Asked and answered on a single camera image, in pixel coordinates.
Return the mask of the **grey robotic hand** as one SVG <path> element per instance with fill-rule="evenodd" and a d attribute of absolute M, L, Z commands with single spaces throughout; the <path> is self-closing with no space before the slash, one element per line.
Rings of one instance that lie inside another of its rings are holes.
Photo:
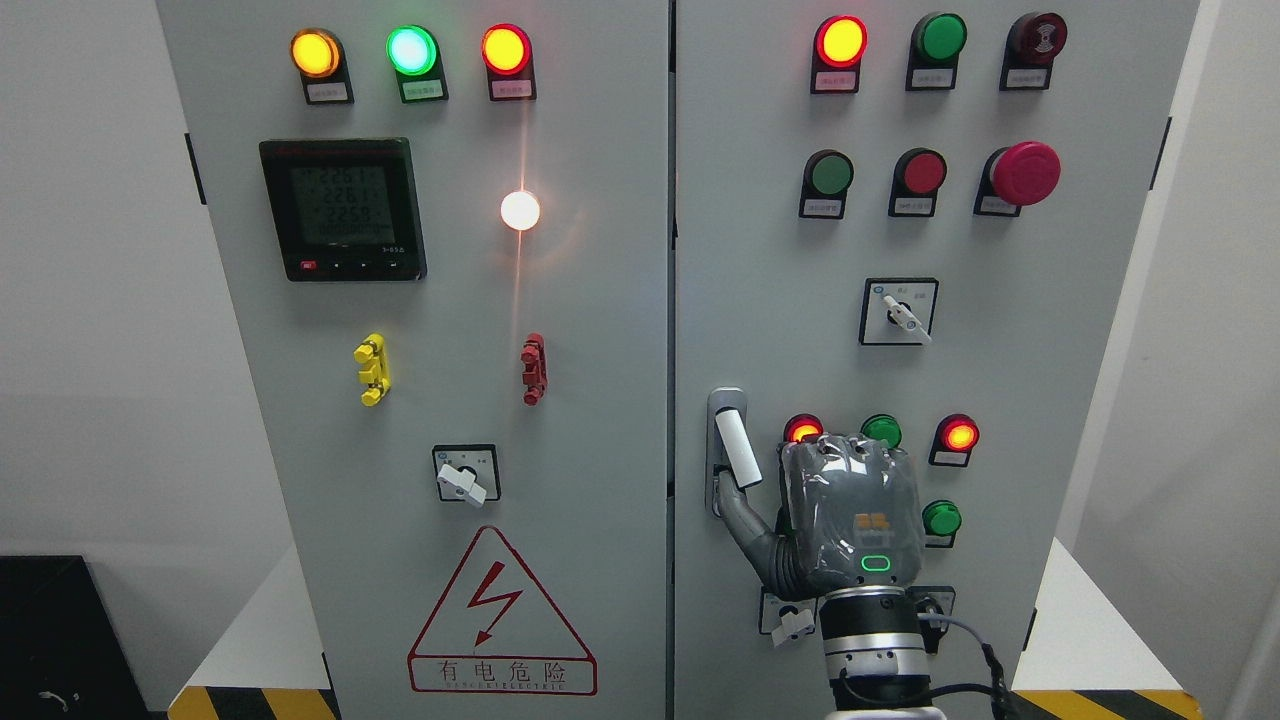
<path fill-rule="evenodd" d="M 925 533 L 905 451 L 863 436 L 823 434 L 786 443 L 780 456 L 787 536 L 750 507 L 728 468 L 717 477 L 724 524 L 768 592 L 801 601 L 914 583 Z"/>

